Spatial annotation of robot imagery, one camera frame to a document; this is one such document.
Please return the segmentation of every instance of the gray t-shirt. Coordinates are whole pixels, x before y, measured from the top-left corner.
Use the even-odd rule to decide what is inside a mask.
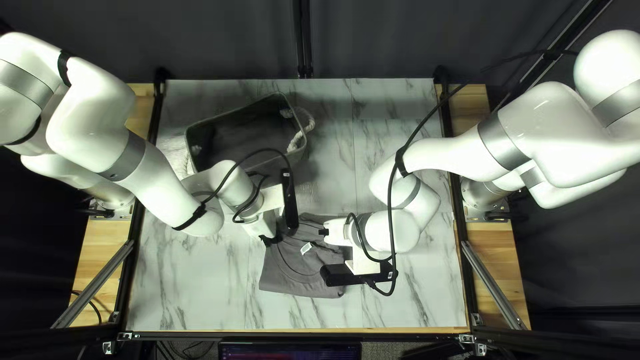
[[[340,248],[325,243],[324,236],[318,235],[318,229],[322,228],[301,220],[294,234],[282,235],[282,241],[268,246],[259,289],[304,297],[341,297],[344,286],[328,287],[320,276],[323,265],[344,263]]]

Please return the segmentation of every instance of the white marble tabletop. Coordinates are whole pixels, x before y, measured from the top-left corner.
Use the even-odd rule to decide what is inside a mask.
[[[185,178],[193,173],[184,144],[189,125],[273,91],[306,108],[317,122],[308,136],[308,159],[294,166],[298,211],[344,216],[385,209],[369,192],[369,174],[435,105],[431,79],[169,81],[157,146],[178,177]],[[417,139],[441,135],[435,115]],[[264,245],[230,216],[216,236],[194,238],[147,212],[127,329],[465,326],[447,175],[423,170],[418,176],[442,203],[419,244],[397,255],[399,277],[391,297],[366,285],[348,286],[339,299],[259,290]]]

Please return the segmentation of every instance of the clothing tag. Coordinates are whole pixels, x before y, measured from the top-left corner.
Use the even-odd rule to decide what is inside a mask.
[[[311,245],[311,243],[304,244],[304,246],[300,248],[300,254],[304,255],[307,251],[311,250],[312,247],[313,245]]]

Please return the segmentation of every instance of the black cable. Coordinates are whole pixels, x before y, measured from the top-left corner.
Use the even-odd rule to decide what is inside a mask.
[[[178,350],[175,348],[175,346],[173,345],[173,343],[171,341],[168,341],[169,343],[169,348],[176,354],[178,355],[181,359],[184,360],[197,360],[197,359],[201,359],[204,357],[204,355],[207,355],[209,353],[209,351],[213,348],[213,345],[215,344],[215,342],[211,342],[211,344],[209,345],[209,347],[207,348],[207,350],[205,350],[204,352],[202,352],[202,354],[194,356],[194,355],[189,355],[187,353],[187,350],[192,349],[197,347],[198,345],[202,344],[204,341],[196,341],[195,343],[189,345],[188,347],[186,347],[184,350],[180,351],[182,352],[182,355],[180,355],[180,352],[178,352]]]
[[[283,154],[281,151],[270,148],[270,147],[265,147],[263,149],[258,149],[256,151],[253,151],[251,153],[249,153],[249,155],[245,156],[242,160],[236,162],[234,164],[234,166],[231,167],[231,169],[229,169],[229,171],[227,172],[227,174],[225,175],[225,177],[222,179],[222,181],[220,182],[220,185],[218,185],[218,188],[215,189],[208,198],[206,198],[203,203],[206,204],[207,202],[209,202],[211,199],[213,199],[218,192],[220,192],[220,190],[222,189],[222,186],[224,186],[224,184],[227,182],[227,179],[231,176],[231,173],[238,167],[240,166],[240,164],[242,164],[243,162],[245,162],[247,159],[251,158],[252,156],[260,153],[260,152],[266,152],[266,151],[271,151],[271,152],[276,152],[278,153],[278,155],[280,155],[280,157],[284,160],[284,162],[287,164],[287,168],[289,168],[289,170],[291,170],[291,164],[289,163],[289,159],[287,159],[287,156],[285,154]]]
[[[162,345],[162,347],[164,348],[164,351],[162,351],[162,353],[165,358],[175,360],[175,357],[173,357],[173,355],[171,354],[171,351],[167,349],[166,345],[162,341],[158,341],[157,343]]]
[[[255,192],[253,193],[253,196],[251,196],[251,199],[249,199],[249,201],[247,201],[247,203],[242,208],[236,211],[236,213],[234,214],[234,217],[231,218],[232,222],[236,224],[244,223],[244,220],[236,220],[236,218],[238,217],[238,215],[240,215],[240,213],[242,213],[244,210],[247,210],[251,205],[253,205],[253,202],[255,201],[255,199],[258,199],[258,195],[260,195],[260,188],[262,187],[262,184],[268,177],[269,177],[268,175],[262,176],[262,179],[258,181],[258,185],[255,187]]]
[[[110,209],[98,210],[98,209],[76,209],[77,212],[87,214],[89,216],[99,216],[104,218],[112,218],[114,211]]]
[[[71,290],[71,293],[74,294],[75,296],[80,296],[80,291]],[[91,307],[95,311],[95,314],[98,315],[98,325],[102,325],[102,316],[100,315],[100,311],[92,301],[89,301],[89,305],[91,305]]]
[[[225,177],[222,179],[222,181],[220,182],[220,185],[218,185],[218,188],[215,189],[212,193],[210,193],[209,196],[204,201],[200,202],[200,206],[195,209],[195,211],[193,212],[192,216],[187,221],[183,222],[181,225],[178,225],[176,227],[172,227],[172,229],[173,230],[178,230],[178,231],[184,230],[187,227],[191,226],[191,224],[196,222],[196,220],[201,218],[202,215],[207,213],[207,209],[206,209],[205,205],[211,199],[213,199],[218,194],[218,192],[220,192],[220,190],[222,189],[222,186],[225,185],[225,183],[227,182],[227,179],[229,179],[229,177],[231,176],[231,173],[233,173],[233,171],[238,166],[240,166],[241,163],[245,162],[248,158],[251,158],[252,156],[254,156],[254,155],[256,155],[256,154],[258,154],[260,152],[266,152],[266,151],[276,152],[280,157],[282,157],[282,159],[287,164],[287,168],[289,169],[289,173],[290,173],[290,176],[291,176],[291,182],[289,183],[289,187],[287,188],[286,194],[288,194],[288,196],[290,196],[290,194],[292,193],[291,187],[293,186],[293,171],[291,169],[291,164],[289,163],[289,159],[287,159],[287,156],[285,154],[283,154],[282,151],[276,150],[276,149],[271,148],[271,147],[265,147],[265,148],[258,149],[256,151],[253,151],[253,152],[249,153],[249,155],[245,156],[242,160],[240,160],[237,163],[235,163],[231,167],[231,169],[229,169],[229,171],[227,172]]]
[[[526,51],[524,53],[520,53],[517,55],[514,55],[510,58],[504,58],[500,61],[497,61],[489,66],[485,66],[483,68],[480,69],[480,73],[483,72],[487,72],[489,70],[493,70],[497,67],[500,67],[508,62],[511,62],[513,60],[517,60],[517,59],[522,59],[522,58],[526,58],[528,56],[532,56],[532,55],[539,55],[539,54],[544,54],[544,55],[551,55],[551,56],[559,56],[560,54],[563,55],[572,55],[572,56],[578,56],[578,52],[577,51],[571,51],[571,50],[533,50],[533,51]]]
[[[512,217],[513,217],[512,213],[490,213],[490,212],[484,213],[485,220],[507,219]]]
[[[364,236],[362,236],[362,231],[360,230],[360,224],[358,224],[358,219],[356,218],[356,215],[354,213],[349,213],[347,215],[347,220],[345,221],[345,225],[349,225],[349,220],[353,218],[353,225],[356,227],[356,232],[358,233],[358,240],[360,240],[360,246],[362,246],[362,251],[364,252],[365,256],[367,256],[367,259],[374,261],[376,263],[385,263],[389,260],[391,260],[391,256],[389,256],[388,258],[385,259],[376,259],[374,257],[372,257],[371,255],[369,255],[369,251],[367,251],[367,247],[364,243]]]
[[[80,349],[80,354],[78,354],[78,357],[76,358],[76,360],[82,359],[82,355],[84,355],[85,350],[86,350],[86,345],[83,345],[82,349]]]
[[[554,54],[557,56],[558,51],[549,51],[549,50],[536,50],[536,51],[528,51],[526,53],[520,53],[517,55],[514,55],[510,58],[506,58],[503,59],[501,61],[498,61],[497,63],[491,64],[487,67],[484,67],[480,70],[480,73],[483,74],[485,72],[491,71],[493,69],[496,69],[497,67],[500,67],[501,65],[513,61],[513,60],[517,60],[520,58],[525,58],[527,56],[531,56],[534,54]],[[560,51],[560,53],[563,54],[572,54],[572,55],[577,55],[577,53],[573,52],[573,51]],[[420,129],[422,129],[422,127],[424,126],[424,124],[427,122],[427,120],[429,120],[431,118],[431,116],[433,116],[433,114],[435,114],[436,111],[438,111],[438,109],[440,109],[442,107],[442,105],[444,105],[445,103],[447,103],[449,101],[449,99],[453,96],[456,95],[460,90],[462,90],[462,88],[464,88],[465,86],[467,86],[470,83],[470,81],[464,81],[462,82],[462,84],[458,85],[455,89],[453,89],[453,91],[451,91],[450,93],[448,93],[445,96],[442,96],[440,98],[440,101],[436,104],[436,106],[433,107],[433,109],[427,114],[427,116],[424,117],[424,119],[422,119],[422,121],[420,121],[420,124],[418,124],[418,126],[415,128],[415,130],[413,130],[413,132],[411,133],[411,135],[409,136],[409,139],[407,139],[407,141],[404,143],[404,145],[399,149],[399,151],[401,151],[402,149],[406,150],[407,148],[409,148],[409,145],[411,145],[411,142],[413,141],[413,139],[415,138],[416,135],[418,135],[418,133],[420,132]],[[393,294],[395,288],[396,288],[396,244],[395,244],[395,239],[394,239],[394,225],[393,225],[393,217],[392,217],[392,206],[391,206],[391,188],[394,184],[394,177],[396,174],[396,171],[398,170],[398,164],[397,162],[394,164],[393,169],[391,170],[391,175],[389,177],[389,183],[387,186],[387,218],[388,218],[388,224],[389,224],[389,240],[390,240],[390,244],[391,244],[391,261],[392,261],[392,269],[393,269],[393,278],[391,279],[391,287],[389,288],[389,291],[382,291],[380,290],[375,283],[371,283],[369,281],[367,281],[367,285],[369,285],[369,287],[371,287],[372,289],[376,290],[378,293],[380,293],[381,295],[384,296],[391,296],[391,294]]]

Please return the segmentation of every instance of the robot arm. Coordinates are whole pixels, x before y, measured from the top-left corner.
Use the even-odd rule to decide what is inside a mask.
[[[403,155],[406,170],[459,174],[465,178],[465,200],[479,206],[526,186],[540,206],[555,208],[615,182],[640,161],[640,35],[619,30],[595,38],[580,52],[574,78],[582,96],[560,83],[542,83],[460,136],[412,143]],[[389,158],[369,181],[384,203],[395,161]],[[391,187],[394,238],[403,251],[417,243],[439,205],[437,195],[426,195],[431,189],[424,184],[419,196],[408,195],[416,179],[397,171]],[[387,217],[376,215],[359,224],[371,248],[388,251],[383,245],[389,239]],[[350,230],[353,222],[342,225],[342,231],[338,225],[325,223],[330,229],[326,241],[359,246]]]
[[[191,193],[217,188],[234,165],[233,161],[221,161],[198,175],[206,184],[192,179],[187,191],[160,150],[125,128],[135,98],[125,83],[88,61],[21,33],[0,38],[0,65],[10,74],[26,73],[22,74],[25,81],[12,82],[15,76],[3,76],[5,83],[0,84],[3,145],[13,145],[29,135],[39,125],[37,119],[53,93],[68,87],[48,120],[46,141],[40,139],[41,153],[48,152],[54,158],[23,159],[41,174],[67,183],[86,183],[87,179],[100,177],[107,180],[102,183],[117,185],[107,192],[128,189],[158,219],[178,227],[201,212],[200,201]],[[82,179],[65,175],[67,171],[81,174]],[[247,201],[254,189],[237,167],[218,197],[229,206],[237,206]],[[217,233],[223,218],[208,209],[183,231],[193,236]]]

